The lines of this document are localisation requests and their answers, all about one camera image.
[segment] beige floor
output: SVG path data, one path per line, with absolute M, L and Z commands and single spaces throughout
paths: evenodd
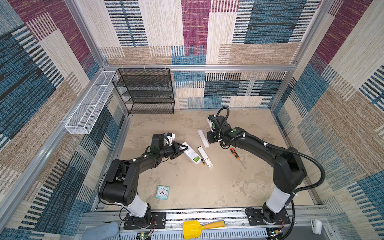
M 175 111 L 175 114 L 135 114 L 121 159 L 140 156 L 155 133 L 172 132 L 175 141 L 187 142 L 196 152 L 203 146 L 198 130 L 209 130 L 211 111 Z M 228 123 L 278 146 L 286 147 L 269 110 L 231 110 Z M 218 143 L 204 148 L 214 164 L 195 165 L 184 154 L 140 174 L 138 192 L 153 209 L 262 206 L 273 190 L 273 169 L 253 154 L 236 149 L 247 167 Z M 169 186 L 169 198 L 156 198 L 159 185 Z M 307 191 L 294 198 L 296 205 L 312 205 Z

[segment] patterned wall panel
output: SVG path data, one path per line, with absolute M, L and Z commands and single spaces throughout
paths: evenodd
M 117 97 L 111 94 L 89 135 L 64 137 L 0 239 L 74 238 L 83 212 L 91 211 L 124 120 Z
M 64 0 L 0 6 L 2 200 L 98 67 Z
M 79 5 L 111 65 L 289 64 L 320 2 L 79 0 Z M 193 50 L 180 54 L 174 48 Z
M 267 108 L 285 74 L 285 72 L 173 72 L 171 78 L 175 83 L 175 108 L 210 109 L 224 106 Z
M 384 236 L 384 2 L 336 0 L 274 114 L 344 239 Z M 310 180 L 318 170 L 305 163 Z

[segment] clock face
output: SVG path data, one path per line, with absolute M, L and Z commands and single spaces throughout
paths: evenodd
M 157 189 L 156 197 L 159 199 L 168 199 L 169 187 L 159 186 Z

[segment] wooden handle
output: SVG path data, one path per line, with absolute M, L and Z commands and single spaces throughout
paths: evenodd
M 204 229 L 217 228 L 217 227 L 225 227 L 225 222 L 224 221 L 213 222 L 203 226 Z

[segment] blue cloth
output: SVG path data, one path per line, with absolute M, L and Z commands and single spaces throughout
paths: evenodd
M 119 224 L 111 222 L 102 226 L 87 229 L 81 240 L 105 240 L 119 234 Z

